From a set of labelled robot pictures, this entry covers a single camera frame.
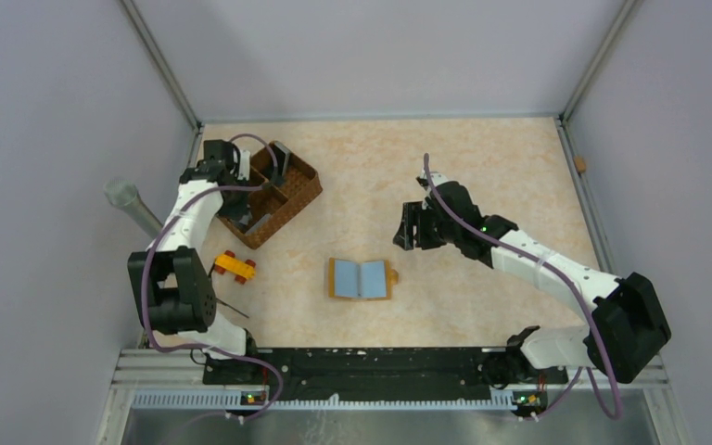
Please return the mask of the brown wicker divided basket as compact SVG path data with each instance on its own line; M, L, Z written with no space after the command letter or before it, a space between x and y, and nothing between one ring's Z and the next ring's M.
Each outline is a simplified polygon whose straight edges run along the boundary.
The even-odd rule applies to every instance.
M262 246L323 191L318 172L293 152L286 181L280 186L272 184L266 176L271 165L269 144L250 156L248 184L268 185L265 189L249 193L251 221L237 226L225 218L219 218L244 245L252 249Z

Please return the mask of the grey card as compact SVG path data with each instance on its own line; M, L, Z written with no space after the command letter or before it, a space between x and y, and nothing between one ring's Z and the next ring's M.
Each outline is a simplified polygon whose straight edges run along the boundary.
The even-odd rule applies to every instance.
M286 181L286 173L290 164L292 151L280 141L272 141L269 144L271 165L266 176L276 186L282 185Z

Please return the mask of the orange leather card holder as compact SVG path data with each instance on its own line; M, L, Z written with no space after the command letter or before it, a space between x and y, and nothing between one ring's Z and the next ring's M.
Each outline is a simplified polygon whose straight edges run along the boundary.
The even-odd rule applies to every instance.
M400 281L399 273L388 260L346 261L330 258L327 270L327 290L331 299L353 301L387 300Z

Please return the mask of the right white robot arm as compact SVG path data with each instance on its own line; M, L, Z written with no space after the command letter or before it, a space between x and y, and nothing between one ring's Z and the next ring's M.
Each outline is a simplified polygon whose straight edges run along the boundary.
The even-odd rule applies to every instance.
M404 250L451 245L464 257L508 273L576 313L581 326L529 327L508 340L509 375L530 382L543 369L595 368L632 382L672 334L654 285L592 269L545 247L500 215L483 215L468 190L438 173L421 173L421 201L406 202L393 242Z

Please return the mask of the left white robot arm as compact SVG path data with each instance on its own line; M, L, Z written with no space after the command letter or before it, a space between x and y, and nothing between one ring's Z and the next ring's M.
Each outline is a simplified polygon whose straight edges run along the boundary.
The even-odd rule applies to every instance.
M179 180L171 215L145 251L132 253L127 270L140 324L148 337L177 335L194 348L225 359L238 383L259 374L248 350L248 331L218 313L207 268L199 257L210 224L219 217L249 219L250 154L225 140L208 140L203 156Z

